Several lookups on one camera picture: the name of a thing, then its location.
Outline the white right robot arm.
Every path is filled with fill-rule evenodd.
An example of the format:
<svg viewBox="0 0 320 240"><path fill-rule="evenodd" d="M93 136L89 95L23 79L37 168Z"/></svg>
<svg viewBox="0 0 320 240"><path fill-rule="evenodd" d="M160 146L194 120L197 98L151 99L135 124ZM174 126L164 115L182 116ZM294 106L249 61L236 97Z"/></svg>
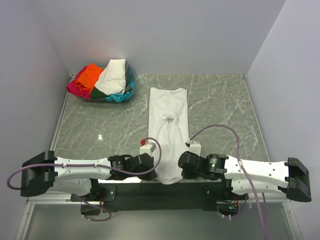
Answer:
<svg viewBox="0 0 320 240"><path fill-rule="evenodd" d="M186 151L179 157L178 166L186 179L221 180L219 193L226 200L254 192L282 192L295 202L308 203L312 200L309 170L295 157L286 161L262 162L238 160L217 153L201 157Z"/></svg>

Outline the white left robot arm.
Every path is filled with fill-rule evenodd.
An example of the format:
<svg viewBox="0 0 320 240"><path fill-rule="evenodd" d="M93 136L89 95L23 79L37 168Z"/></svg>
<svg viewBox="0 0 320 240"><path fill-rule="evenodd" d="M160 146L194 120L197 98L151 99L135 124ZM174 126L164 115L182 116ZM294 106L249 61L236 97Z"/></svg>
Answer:
<svg viewBox="0 0 320 240"><path fill-rule="evenodd" d="M148 153L74 160L56 157L54 151L48 150L22 164L20 195L36 197L47 191L56 191L94 201L100 195L99 180L122 181L132 176L153 180L158 165Z"/></svg>

